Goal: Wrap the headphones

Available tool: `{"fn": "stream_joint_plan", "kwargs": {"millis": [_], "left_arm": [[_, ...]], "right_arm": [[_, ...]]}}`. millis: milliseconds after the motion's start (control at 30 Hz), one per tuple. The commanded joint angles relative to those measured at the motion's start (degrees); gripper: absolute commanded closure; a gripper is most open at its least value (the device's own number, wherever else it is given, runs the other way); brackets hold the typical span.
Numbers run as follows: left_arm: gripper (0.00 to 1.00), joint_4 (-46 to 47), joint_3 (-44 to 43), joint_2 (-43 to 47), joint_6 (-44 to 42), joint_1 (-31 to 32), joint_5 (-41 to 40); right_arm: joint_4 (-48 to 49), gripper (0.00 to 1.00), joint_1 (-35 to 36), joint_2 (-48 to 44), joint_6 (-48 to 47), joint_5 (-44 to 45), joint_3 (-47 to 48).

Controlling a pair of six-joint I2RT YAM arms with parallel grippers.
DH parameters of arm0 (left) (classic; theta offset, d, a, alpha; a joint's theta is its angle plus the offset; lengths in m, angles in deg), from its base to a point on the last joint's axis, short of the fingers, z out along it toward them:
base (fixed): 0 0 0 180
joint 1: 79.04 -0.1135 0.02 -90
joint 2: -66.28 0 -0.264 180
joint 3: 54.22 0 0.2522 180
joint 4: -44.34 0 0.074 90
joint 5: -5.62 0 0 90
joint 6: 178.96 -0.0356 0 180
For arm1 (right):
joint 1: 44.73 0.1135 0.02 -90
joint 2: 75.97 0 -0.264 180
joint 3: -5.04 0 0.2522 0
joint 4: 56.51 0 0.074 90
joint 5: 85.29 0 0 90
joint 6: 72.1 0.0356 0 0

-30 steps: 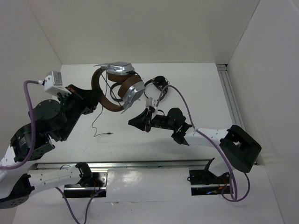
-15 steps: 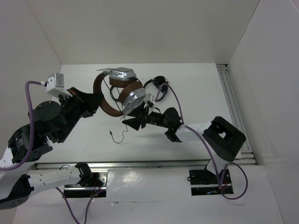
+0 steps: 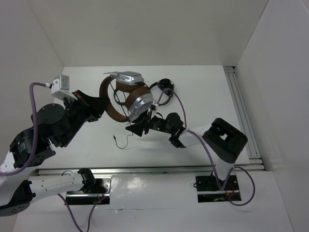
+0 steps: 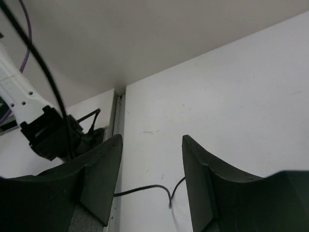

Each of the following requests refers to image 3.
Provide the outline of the brown silver headphones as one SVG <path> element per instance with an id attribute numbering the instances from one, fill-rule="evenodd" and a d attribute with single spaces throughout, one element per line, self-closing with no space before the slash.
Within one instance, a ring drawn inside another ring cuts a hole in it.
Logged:
<path id="1" fill-rule="evenodd" d="M 99 96 L 108 98 L 108 87 L 112 80 L 116 81 L 116 89 L 128 93 L 124 106 L 130 112 L 129 116 L 122 115 L 108 103 L 106 113 L 117 122 L 131 122 L 137 119 L 143 112 L 147 111 L 153 103 L 153 95 L 146 86 L 144 78 L 138 72 L 109 72 L 100 85 Z"/>

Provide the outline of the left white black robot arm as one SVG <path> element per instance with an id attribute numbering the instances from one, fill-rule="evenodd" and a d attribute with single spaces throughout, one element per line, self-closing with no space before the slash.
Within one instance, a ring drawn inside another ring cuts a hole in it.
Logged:
<path id="1" fill-rule="evenodd" d="M 75 99 L 64 98 L 64 105 L 50 103 L 33 116 L 33 126 L 20 132 L 10 144 L 0 166 L 1 173 L 26 169 L 0 177 L 0 215 L 11 216 L 26 210 L 32 203 L 65 191 L 93 191 L 96 180 L 89 168 L 49 180 L 30 180 L 30 174 L 46 159 L 55 155 L 54 147 L 67 147 L 86 122 L 95 122 L 103 115 L 107 97 L 91 97 L 80 90 Z"/>

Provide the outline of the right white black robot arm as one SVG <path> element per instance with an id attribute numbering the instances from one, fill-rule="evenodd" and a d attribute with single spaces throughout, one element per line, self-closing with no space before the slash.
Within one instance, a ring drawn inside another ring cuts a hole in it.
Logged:
<path id="1" fill-rule="evenodd" d="M 170 113 L 166 118 L 142 114 L 126 130 L 139 137 L 149 130 L 167 133 L 176 148 L 202 145 L 213 168 L 211 185 L 219 190 L 227 185 L 236 160 L 248 142 L 244 133 L 222 118 L 216 118 L 206 126 L 187 129 L 177 113 Z"/>

